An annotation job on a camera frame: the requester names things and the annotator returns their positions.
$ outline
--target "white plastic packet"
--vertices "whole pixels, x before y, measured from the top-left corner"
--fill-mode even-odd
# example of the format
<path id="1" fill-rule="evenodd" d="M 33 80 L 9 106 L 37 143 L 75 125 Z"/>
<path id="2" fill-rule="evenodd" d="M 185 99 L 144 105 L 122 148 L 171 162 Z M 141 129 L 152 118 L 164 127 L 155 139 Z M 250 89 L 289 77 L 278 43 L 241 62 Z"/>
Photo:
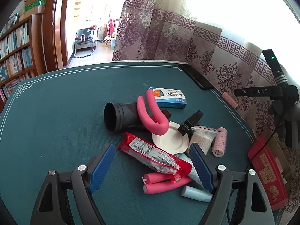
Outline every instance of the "white plastic packet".
<path id="1" fill-rule="evenodd" d="M 217 134 L 221 133 L 221 131 L 217 129 L 211 129 L 203 126 L 195 126 L 191 127 L 191 129 L 194 130 L 194 133 L 190 140 L 187 151 L 189 151 L 191 144 L 197 143 L 205 155 L 212 145 L 213 139 L 217 136 Z"/>

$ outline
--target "red plastic wrapper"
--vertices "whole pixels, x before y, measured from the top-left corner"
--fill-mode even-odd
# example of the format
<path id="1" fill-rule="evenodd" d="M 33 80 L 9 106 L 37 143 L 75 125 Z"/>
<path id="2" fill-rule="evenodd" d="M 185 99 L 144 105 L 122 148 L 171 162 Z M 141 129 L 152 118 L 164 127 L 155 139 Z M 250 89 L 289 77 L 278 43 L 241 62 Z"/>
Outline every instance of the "red plastic wrapper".
<path id="1" fill-rule="evenodd" d="M 172 174 L 171 181 L 176 182 L 186 177 L 192 165 L 184 160 L 181 160 L 148 141 L 142 140 L 139 137 L 125 132 L 125 140 L 117 147 L 151 169 L 159 172 Z"/>

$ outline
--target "silver screw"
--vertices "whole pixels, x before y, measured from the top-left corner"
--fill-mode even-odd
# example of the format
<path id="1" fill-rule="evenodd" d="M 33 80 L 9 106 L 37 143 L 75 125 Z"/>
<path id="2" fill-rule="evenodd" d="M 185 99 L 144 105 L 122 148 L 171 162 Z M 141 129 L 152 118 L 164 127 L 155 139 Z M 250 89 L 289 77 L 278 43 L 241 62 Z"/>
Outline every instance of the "silver screw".
<path id="1" fill-rule="evenodd" d="M 50 170 L 50 171 L 48 172 L 48 174 L 49 174 L 50 176 L 54 175 L 54 174 L 55 174 L 55 170 Z"/>
<path id="2" fill-rule="evenodd" d="M 255 175 L 255 174 L 256 174 L 256 172 L 255 172 L 253 169 L 249 169 L 248 173 L 249 173 L 250 175 Z"/>
<path id="3" fill-rule="evenodd" d="M 86 166 L 85 165 L 80 165 L 79 167 L 78 167 L 78 170 L 79 171 L 84 171 L 86 169 Z"/>
<path id="4" fill-rule="evenodd" d="M 226 167 L 225 167 L 224 165 L 219 165 L 219 166 L 218 166 L 218 169 L 219 169 L 220 171 L 225 171 L 225 170 L 226 170 Z"/>

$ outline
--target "wooden bookcase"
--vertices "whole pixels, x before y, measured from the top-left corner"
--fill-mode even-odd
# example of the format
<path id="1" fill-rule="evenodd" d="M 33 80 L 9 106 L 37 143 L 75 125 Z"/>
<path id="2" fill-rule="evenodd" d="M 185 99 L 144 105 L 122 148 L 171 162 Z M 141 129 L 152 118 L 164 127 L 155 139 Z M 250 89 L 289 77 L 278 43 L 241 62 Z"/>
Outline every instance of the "wooden bookcase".
<path id="1" fill-rule="evenodd" d="M 44 61 L 44 53 L 43 53 L 43 44 L 42 44 L 42 14 L 33 14 L 26 19 L 23 19 L 10 29 L 8 29 L 4 34 L 0 36 L 0 41 L 5 40 L 7 35 L 18 29 L 19 27 L 23 26 L 24 24 L 29 24 L 29 42 L 18 47 L 17 49 L 10 52 L 8 55 L 0 59 L 0 63 L 7 60 L 10 56 L 17 52 L 21 52 L 22 49 L 26 47 L 30 47 L 31 57 L 32 57 L 32 66 L 28 68 L 24 68 L 24 62 L 21 54 L 21 61 L 22 61 L 22 70 L 18 73 L 11 75 L 8 79 L 0 82 L 0 87 L 4 86 L 6 83 L 9 83 L 11 80 L 25 74 L 30 73 L 31 76 L 38 76 L 41 74 L 46 73 L 46 66 Z M 2 101 L 0 98 L 0 113 L 7 102 Z"/>

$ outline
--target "red box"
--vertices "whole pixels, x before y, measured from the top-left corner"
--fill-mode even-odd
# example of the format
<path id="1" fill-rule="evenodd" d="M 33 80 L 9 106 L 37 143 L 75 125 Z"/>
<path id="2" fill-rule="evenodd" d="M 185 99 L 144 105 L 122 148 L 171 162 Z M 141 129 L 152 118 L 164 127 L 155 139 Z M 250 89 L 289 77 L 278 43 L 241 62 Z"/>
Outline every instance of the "red box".
<path id="1" fill-rule="evenodd" d="M 251 159 L 265 142 L 265 133 L 260 134 L 258 142 L 250 149 L 248 157 Z M 279 168 L 267 146 L 253 159 L 252 165 L 267 193 L 272 210 L 275 211 L 287 205 L 287 192 Z"/>

